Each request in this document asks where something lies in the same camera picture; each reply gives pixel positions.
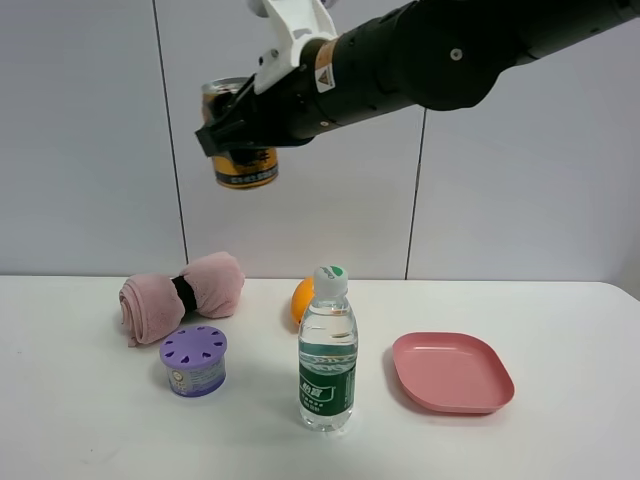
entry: pink plate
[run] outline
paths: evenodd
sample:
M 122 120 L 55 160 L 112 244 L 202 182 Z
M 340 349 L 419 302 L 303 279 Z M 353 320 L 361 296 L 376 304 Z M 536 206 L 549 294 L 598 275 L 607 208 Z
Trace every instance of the pink plate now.
M 393 362 L 407 394 L 436 412 L 492 413 L 515 393 L 496 352 L 470 335 L 403 335 L 393 344 Z

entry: white bottle cap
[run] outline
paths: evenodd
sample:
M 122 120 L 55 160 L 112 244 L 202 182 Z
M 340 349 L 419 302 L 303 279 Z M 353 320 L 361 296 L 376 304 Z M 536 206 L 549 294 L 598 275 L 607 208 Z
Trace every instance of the white bottle cap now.
M 313 274 L 313 291 L 317 297 L 341 297 L 347 294 L 349 275 L 344 268 L 331 265 L 316 268 Z

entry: orange fruit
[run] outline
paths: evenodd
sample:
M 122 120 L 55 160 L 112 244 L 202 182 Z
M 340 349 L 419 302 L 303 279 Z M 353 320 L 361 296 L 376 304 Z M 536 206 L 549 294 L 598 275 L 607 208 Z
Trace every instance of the orange fruit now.
M 291 318 L 296 325 L 300 325 L 304 311 L 313 298 L 313 277 L 307 277 L 296 287 L 291 297 Z

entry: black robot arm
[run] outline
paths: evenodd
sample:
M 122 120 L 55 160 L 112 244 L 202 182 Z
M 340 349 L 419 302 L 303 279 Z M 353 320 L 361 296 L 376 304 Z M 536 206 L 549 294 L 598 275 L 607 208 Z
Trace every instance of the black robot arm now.
M 260 95 L 252 78 L 236 95 L 216 98 L 213 120 L 196 135 L 213 156 L 303 145 L 321 133 L 414 104 L 432 110 L 473 107 L 504 70 L 639 15 L 640 0 L 412 2 L 332 42 L 307 43 L 300 66 Z M 332 88 L 319 89 L 315 71 L 327 59 Z

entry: plastic bottle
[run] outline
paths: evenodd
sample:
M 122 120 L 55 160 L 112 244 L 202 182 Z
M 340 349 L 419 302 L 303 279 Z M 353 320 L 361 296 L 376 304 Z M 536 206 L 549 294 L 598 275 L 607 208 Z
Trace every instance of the plastic bottle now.
M 316 269 L 314 297 L 300 324 L 300 413 L 312 430 L 337 430 L 353 411 L 358 327 L 347 283 L 343 268 Z

